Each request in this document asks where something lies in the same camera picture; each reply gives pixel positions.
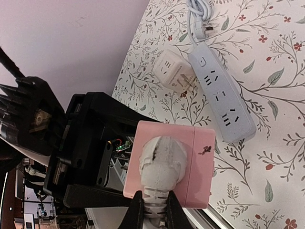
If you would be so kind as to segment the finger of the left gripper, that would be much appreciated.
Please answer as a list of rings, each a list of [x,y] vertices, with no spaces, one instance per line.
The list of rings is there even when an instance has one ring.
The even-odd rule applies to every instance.
[[[122,191],[79,184],[68,185],[63,199],[69,208],[128,207],[130,202]]]
[[[89,92],[88,114],[99,129],[107,129],[111,135],[134,136],[140,121],[158,122],[120,103],[104,92]]]

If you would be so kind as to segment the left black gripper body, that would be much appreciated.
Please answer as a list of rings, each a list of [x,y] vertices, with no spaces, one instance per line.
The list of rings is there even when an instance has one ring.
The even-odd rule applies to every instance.
[[[68,185],[79,184],[104,187],[109,163],[117,144],[128,136],[111,135],[99,129],[88,114],[89,98],[75,94],[66,116],[69,126],[63,146],[52,153],[48,165],[44,191],[55,198],[64,198]]]

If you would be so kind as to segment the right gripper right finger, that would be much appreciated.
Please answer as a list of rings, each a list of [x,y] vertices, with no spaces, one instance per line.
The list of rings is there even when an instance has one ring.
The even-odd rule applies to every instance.
[[[166,226],[168,229],[190,229],[191,224],[175,193],[171,190],[166,201]]]

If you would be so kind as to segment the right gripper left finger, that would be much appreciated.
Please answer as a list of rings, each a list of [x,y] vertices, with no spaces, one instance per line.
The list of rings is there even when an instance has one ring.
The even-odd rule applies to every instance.
[[[119,225],[119,229],[142,229],[144,220],[144,201],[142,192],[138,190]]]

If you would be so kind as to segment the pink cube adapter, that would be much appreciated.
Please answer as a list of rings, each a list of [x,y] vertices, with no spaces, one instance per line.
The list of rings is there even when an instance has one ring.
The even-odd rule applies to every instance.
[[[185,208],[207,208],[214,173],[215,131],[140,121],[123,195],[136,191],[156,201],[174,191]]]

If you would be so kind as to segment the white long power strip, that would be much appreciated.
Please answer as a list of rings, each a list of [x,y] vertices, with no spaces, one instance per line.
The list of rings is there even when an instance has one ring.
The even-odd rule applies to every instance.
[[[187,153],[181,142],[171,136],[149,140],[139,159],[143,186],[144,225],[149,229],[165,227],[169,192],[184,178]]]

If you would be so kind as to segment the white cube adapter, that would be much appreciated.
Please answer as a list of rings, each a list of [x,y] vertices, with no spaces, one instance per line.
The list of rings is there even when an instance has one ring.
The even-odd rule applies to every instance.
[[[195,80],[190,63],[170,50],[161,54],[152,71],[163,87],[177,93],[187,91]]]

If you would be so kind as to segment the blue power strip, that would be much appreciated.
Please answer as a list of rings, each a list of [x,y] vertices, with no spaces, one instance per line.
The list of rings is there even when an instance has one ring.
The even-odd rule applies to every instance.
[[[231,76],[205,43],[188,56],[196,78],[215,116],[223,140],[236,143],[255,136],[256,126]]]

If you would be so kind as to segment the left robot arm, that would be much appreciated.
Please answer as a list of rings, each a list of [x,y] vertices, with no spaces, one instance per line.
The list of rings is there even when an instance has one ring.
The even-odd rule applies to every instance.
[[[17,83],[1,85],[0,96],[0,136],[15,159],[46,159],[43,190],[63,206],[127,207],[120,228],[142,228],[142,195],[124,197],[107,187],[107,177],[111,159],[149,118],[103,92],[75,94],[64,110],[46,81],[25,76],[5,52],[0,62]]]

